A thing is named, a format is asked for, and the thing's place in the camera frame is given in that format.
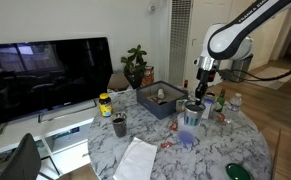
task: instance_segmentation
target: black chair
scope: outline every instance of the black chair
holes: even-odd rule
[[[12,154],[5,169],[0,172],[0,180],[35,180],[38,174],[51,180],[52,178],[39,172],[40,168],[41,158],[35,141],[33,136],[27,133]]]

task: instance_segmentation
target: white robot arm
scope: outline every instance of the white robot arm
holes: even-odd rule
[[[257,0],[229,24],[215,24],[208,29],[202,53],[194,61],[199,67],[197,79],[200,80],[195,91],[197,101],[207,90],[210,71],[218,66],[216,60],[240,60],[249,56],[253,42],[247,37],[248,34],[288,8],[291,8],[291,0]]]

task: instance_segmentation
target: floor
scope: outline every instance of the floor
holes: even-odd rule
[[[291,57],[270,61],[267,65],[257,68],[251,73],[256,74],[270,66],[291,69]],[[226,88],[226,100],[229,100],[236,92],[242,94],[242,111],[254,121],[263,133],[272,157],[277,156],[275,179],[291,179],[291,79],[278,90],[247,82],[223,82],[209,88],[209,91],[218,94],[223,87]],[[60,178],[60,180],[87,179],[97,179],[90,165]]]

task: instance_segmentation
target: round table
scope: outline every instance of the round table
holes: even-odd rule
[[[114,111],[127,114],[127,134],[115,135],[110,118],[98,114],[90,129],[88,148],[91,165],[99,179],[113,179],[121,158],[137,137],[158,146],[151,179],[229,179],[226,165],[238,163],[254,179],[270,179],[272,162],[267,143],[255,124],[239,113],[239,120],[222,124],[204,120],[193,144],[184,145],[169,126],[177,113],[162,120],[136,102],[136,91],[111,96]],[[161,148],[162,143],[173,145]]]

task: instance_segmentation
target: television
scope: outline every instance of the television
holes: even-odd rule
[[[112,73],[105,37],[0,44],[0,122],[97,98]]]

